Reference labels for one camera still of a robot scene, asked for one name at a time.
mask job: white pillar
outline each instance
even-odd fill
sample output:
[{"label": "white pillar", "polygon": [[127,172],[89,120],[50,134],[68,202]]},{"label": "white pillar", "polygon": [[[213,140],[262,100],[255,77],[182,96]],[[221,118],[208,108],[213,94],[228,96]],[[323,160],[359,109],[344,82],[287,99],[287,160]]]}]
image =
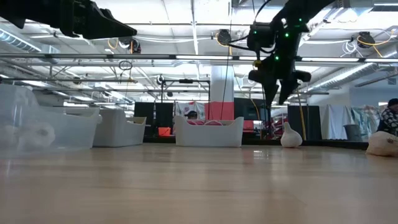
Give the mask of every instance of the white pillar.
[{"label": "white pillar", "polygon": [[232,66],[212,66],[210,77],[210,101],[234,101],[234,70]]}]

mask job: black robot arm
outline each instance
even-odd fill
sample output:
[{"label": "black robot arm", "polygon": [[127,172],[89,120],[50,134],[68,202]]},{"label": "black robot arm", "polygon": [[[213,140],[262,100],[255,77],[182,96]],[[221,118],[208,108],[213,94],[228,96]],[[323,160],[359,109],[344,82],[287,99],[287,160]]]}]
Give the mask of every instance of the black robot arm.
[{"label": "black robot arm", "polygon": [[137,30],[117,21],[108,9],[90,0],[0,0],[0,16],[22,29],[30,19],[59,28],[69,37],[126,37]]},{"label": "black robot arm", "polygon": [[[303,82],[311,80],[311,74],[295,69],[300,39],[303,32],[309,32],[307,22],[333,1],[289,0],[271,23],[254,22],[251,26],[248,49],[256,53],[257,70],[249,73],[249,79],[262,84],[268,107],[279,89],[277,80],[282,85],[280,105],[299,87],[298,79]],[[270,56],[260,61],[263,48],[272,50],[268,51]]]}]

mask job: trash can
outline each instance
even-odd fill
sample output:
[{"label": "trash can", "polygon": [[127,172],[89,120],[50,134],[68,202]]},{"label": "trash can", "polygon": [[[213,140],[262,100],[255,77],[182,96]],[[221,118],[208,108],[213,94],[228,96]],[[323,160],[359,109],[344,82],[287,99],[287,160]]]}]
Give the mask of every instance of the trash can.
[{"label": "trash can", "polygon": [[362,142],[361,130],[357,124],[344,125],[349,141]]}]

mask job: white bin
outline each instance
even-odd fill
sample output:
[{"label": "white bin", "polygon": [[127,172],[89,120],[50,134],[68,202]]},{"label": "white bin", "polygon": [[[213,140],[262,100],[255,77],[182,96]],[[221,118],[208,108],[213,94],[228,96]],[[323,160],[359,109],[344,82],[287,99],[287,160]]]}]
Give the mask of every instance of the white bin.
[{"label": "white bin", "polygon": [[0,155],[93,146],[98,109],[44,108],[27,88],[0,85]]},{"label": "white bin", "polygon": [[243,121],[220,121],[224,126],[188,124],[182,116],[174,117],[175,139],[178,146],[195,147],[241,147]]},{"label": "white bin", "polygon": [[97,125],[95,131],[95,147],[124,147],[142,144],[146,118],[126,119],[123,110],[101,110],[99,113],[103,120]]}]

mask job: orange object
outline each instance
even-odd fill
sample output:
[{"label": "orange object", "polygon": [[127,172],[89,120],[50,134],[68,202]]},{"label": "orange object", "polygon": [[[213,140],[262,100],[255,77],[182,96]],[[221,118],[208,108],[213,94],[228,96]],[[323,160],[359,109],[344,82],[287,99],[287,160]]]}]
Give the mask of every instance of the orange object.
[{"label": "orange object", "polygon": [[171,128],[159,128],[159,137],[170,137]]}]

